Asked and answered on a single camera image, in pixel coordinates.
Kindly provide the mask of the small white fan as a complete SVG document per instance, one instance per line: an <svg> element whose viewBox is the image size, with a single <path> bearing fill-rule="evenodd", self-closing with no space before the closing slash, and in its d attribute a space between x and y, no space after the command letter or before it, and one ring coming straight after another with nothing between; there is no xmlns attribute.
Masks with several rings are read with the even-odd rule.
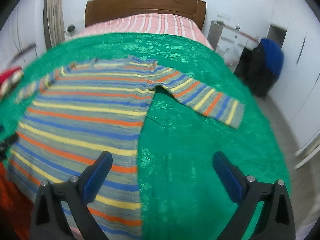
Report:
<svg viewBox="0 0 320 240"><path fill-rule="evenodd" d="M65 35L67 38L71 38L77 34L76 27L74 24L70 24L65 29Z"/></svg>

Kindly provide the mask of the beige curtain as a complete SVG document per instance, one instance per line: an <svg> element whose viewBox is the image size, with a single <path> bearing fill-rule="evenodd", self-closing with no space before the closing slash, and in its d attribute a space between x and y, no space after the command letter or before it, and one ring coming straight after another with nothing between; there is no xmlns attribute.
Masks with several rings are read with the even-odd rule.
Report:
<svg viewBox="0 0 320 240"><path fill-rule="evenodd" d="M43 28L47 50L57 46L65 39L62 0L44 0Z"/></svg>

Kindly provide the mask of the striped folded garment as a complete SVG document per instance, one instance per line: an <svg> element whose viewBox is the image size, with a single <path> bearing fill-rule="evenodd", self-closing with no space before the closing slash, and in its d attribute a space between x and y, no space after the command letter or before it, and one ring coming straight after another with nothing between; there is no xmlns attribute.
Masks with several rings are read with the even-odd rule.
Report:
<svg viewBox="0 0 320 240"><path fill-rule="evenodd" d="M17 83L21 80L24 75L24 71L17 71L12 77L8 78L3 85L1 85L1 98L7 95L13 87L17 85Z"/></svg>

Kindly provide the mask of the black clothes on chair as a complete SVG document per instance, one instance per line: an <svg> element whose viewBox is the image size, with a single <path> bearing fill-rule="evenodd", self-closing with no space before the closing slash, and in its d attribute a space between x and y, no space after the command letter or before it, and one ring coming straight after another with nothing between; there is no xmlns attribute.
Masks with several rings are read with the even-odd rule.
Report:
<svg viewBox="0 0 320 240"><path fill-rule="evenodd" d="M264 48L260 44L253 50L244 48L234 74L260 98L266 98L276 81L276 76L266 67Z"/></svg>

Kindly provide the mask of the white wardrobe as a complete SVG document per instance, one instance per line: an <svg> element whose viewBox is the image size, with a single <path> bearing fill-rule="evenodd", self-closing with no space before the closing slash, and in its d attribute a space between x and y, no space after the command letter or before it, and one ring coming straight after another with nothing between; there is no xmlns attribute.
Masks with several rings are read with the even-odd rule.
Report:
<svg viewBox="0 0 320 240"><path fill-rule="evenodd" d="M286 29L284 64L269 92L299 148L319 131L315 104L319 84L319 20L305 0L274 0L271 24Z"/></svg>

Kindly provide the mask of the white plastic bag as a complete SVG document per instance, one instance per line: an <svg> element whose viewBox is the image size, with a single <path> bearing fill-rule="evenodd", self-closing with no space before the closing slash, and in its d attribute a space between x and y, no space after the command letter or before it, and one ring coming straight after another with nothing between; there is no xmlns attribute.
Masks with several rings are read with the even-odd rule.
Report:
<svg viewBox="0 0 320 240"><path fill-rule="evenodd" d="M227 66L235 66L239 63L240 53L235 43L217 45L215 52L220 55Z"/></svg>

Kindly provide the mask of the pink striped bed sheet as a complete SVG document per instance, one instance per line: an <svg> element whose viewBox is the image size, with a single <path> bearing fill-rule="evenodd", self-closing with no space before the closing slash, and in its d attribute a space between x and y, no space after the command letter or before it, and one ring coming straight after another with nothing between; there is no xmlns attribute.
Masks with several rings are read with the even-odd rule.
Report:
<svg viewBox="0 0 320 240"><path fill-rule="evenodd" d="M212 48L193 20L173 14L138 14L95 23L85 28L76 38L106 33L168 34L188 38Z"/></svg>

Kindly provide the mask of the brown wooden headboard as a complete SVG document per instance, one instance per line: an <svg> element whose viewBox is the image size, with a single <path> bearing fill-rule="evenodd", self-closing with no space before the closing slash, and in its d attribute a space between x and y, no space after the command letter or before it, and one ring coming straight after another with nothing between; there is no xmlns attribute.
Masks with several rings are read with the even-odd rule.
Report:
<svg viewBox="0 0 320 240"><path fill-rule="evenodd" d="M206 17L202 0L90 0L85 8L85 26L138 14L173 14L193 20L199 29Z"/></svg>

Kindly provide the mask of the blue garment on chair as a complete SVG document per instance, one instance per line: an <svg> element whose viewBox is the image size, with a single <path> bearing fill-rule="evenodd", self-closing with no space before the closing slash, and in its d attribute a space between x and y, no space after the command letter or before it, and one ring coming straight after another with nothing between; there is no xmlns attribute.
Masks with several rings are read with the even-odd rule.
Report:
<svg viewBox="0 0 320 240"><path fill-rule="evenodd" d="M284 63L284 54L280 46L268 38L262 38L259 44L262 45L264 50L265 67L278 80Z"/></svg>

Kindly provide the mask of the red folded garment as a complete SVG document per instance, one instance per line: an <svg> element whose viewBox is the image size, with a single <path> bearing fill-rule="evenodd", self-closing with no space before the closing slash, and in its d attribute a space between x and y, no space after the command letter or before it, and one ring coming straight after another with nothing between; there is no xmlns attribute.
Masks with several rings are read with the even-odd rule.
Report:
<svg viewBox="0 0 320 240"><path fill-rule="evenodd" d="M0 74L0 85L3 85L3 83L10 77L12 77L13 74L15 74L17 71L23 70L21 66L13 66L10 67Z"/></svg>

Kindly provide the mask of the green satin bedspread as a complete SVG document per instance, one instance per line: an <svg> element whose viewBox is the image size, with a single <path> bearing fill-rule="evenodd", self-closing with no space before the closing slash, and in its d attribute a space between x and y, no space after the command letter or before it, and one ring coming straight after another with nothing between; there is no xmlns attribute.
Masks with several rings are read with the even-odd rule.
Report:
<svg viewBox="0 0 320 240"><path fill-rule="evenodd" d="M25 69L18 87L1 101L1 139L14 135L18 141L18 122L43 88L41 81L53 83L50 75L57 68L129 56L154 59L245 107L240 125L234 128L179 103L164 88L156 88L137 148L141 239L217 239L238 205L231 201L213 168L216 152L223 152L246 176L270 184L281 179L289 186L284 157L249 89L217 53L180 36L95 35L49 50ZM13 144L1 163L1 239L28 239L35 200L9 178Z"/></svg>

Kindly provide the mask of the striped knit sweater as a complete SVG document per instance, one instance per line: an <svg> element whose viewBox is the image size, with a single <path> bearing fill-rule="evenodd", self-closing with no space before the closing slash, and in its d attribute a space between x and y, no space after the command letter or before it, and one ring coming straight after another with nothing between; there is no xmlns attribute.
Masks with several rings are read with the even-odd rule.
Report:
<svg viewBox="0 0 320 240"><path fill-rule="evenodd" d="M99 157L113 165L89 210L109 239L141 239L137 148L157 87L179 103L237 128L245 107L156 60L124 59L71 63L43 79L43 88L18 122L9 178L30 200L39 184L66 181Z"/></svg>

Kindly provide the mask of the white desk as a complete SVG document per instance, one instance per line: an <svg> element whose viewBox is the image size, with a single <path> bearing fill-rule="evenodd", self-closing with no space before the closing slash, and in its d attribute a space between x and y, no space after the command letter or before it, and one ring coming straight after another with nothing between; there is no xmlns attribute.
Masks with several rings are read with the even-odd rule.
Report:
<svg viewBox="0 0 320 240"><path fill-rule="evenodd" d="M244 49L253 50L259 43L259 38L254 38L236 28L230 27L221 21L211 21L207 40L217 50L227 50L234 47L239 55Z"/></svg>

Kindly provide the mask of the white side cabinet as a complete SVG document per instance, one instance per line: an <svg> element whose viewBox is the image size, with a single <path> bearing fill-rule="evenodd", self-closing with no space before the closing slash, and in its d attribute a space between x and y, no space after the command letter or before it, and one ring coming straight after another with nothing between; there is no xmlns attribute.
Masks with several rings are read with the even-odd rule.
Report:
<svg viewBox="0 0 320 240"><path fill-rule="evenodd" d="M1 29L1 72L12 66L26 68L38 59L36 42L23 44L19 25L19 7L18 4Z"/></svg>

